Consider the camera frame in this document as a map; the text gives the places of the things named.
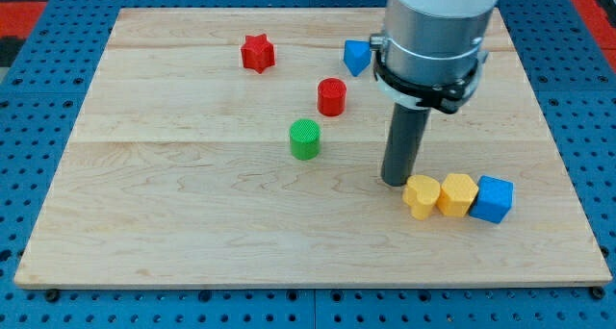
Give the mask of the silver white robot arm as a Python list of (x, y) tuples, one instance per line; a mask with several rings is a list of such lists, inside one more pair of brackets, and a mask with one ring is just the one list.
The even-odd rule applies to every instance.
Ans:
[(403, 81), (449, 85), (476, 66), (498, 0), (388, 0), (376, 58)]

